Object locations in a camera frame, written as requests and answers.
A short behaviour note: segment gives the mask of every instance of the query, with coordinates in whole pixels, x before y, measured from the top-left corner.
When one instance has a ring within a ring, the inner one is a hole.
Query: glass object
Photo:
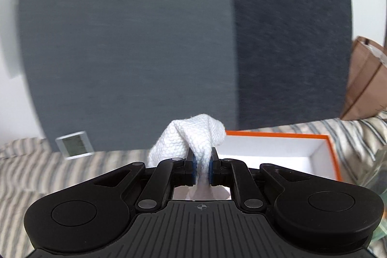
[[[379,150],[375,158],[371,171],[360,181],[360,186],[376,192],[384,202],[384,215],[373,233],[371,242],[387,236],[387,146]]]

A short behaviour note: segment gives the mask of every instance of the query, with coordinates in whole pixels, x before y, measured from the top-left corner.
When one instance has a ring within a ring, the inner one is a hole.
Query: striped fabric
[[[358,184],[387,141],[387,111],[360,121],[329,119],[312,123],[262,128],[258,131],[327,134],[340,161],[343,179]],[[0,255],[25,258],[33,247],[24,230],[27,208],[46,194],[86,181],[134,161],[146,162],[147,151],[97,152],[64,160],[51,152],[48,142],[16,140],[0,149]],[[387,258],[387,238],[370,246],[377,257]]]

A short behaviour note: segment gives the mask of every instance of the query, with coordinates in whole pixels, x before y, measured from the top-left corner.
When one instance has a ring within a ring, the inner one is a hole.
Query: ribbed rubber surface
[[[93,253],[63,256],[36,250],[28,258],[323,258],[292,247],[260,214],[244,214],[234,202],[170,201],[139,215],[120,240]],[[371,258],[367,250],[342,258]]]

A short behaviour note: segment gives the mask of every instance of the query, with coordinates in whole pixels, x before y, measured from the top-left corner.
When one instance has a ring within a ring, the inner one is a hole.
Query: cardboard box
[[[327,135],[227,131],[216,150],[220,159],[244,161],[258,169],[273,163],[289,169],[342,181],[336,153]]]

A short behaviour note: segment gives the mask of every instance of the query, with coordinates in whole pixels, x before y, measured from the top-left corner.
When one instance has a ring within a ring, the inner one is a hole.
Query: white towel
[[[211,149],[220,145],[225,137],[224,125],[206,114],[172,121],[150,150],[148,167],[155,167],[165,159],[186,158],[188,149],[191,148],[197,162],[196,185],[189,188],[187,196],[180,195],[177,198],[190,200],[228,199],[230,194],[227,190],[220,186],[211,187],[208,181]]]

